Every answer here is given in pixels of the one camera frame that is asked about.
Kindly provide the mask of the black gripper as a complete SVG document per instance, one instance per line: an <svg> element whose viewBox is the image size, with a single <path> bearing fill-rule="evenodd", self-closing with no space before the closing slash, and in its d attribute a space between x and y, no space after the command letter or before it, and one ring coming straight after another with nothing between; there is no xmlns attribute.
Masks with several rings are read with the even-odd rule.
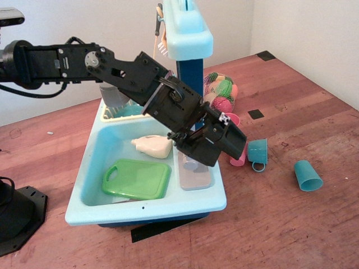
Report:
<svg viewBox="0 0 359 269"><path fill-rule="evenodd" d="M236 160L241 157L247 137L228 115L210 108L183 81L174 76L142 76L141 85L149 91L141 114L169 128L177 150L206 166L214 166L222 152ZM204 125L191 131L202 118Z"/></svg>

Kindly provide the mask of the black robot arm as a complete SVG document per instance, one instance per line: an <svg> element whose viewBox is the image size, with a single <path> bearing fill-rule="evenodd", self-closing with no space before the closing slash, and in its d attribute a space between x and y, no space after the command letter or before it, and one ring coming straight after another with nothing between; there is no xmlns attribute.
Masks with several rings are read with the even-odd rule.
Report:
<svg viewBox="0 0 359 269"><path fill-rule="evenodd" d="M246 136L224 113L214 110L192 88L170 74L146 53L132 62L115 59L98 44L72 38L66 44L33 46L13 41L1 51L1 89L21 87L19 95L35 98L42 84L107 82L141 105L144 113L169 129L168 138L190 158L213 166L225 152L238 159Z"/></svg>

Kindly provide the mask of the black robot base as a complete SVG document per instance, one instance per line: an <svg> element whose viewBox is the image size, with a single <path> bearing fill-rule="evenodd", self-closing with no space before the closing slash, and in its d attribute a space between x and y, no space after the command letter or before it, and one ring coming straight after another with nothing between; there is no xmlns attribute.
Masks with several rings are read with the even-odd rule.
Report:
<svg viewBox="0 0 359 269"><path fill-rule="evenodd" d="M45 221L48 196L1 177L1 256L20 250Z"/></svg>

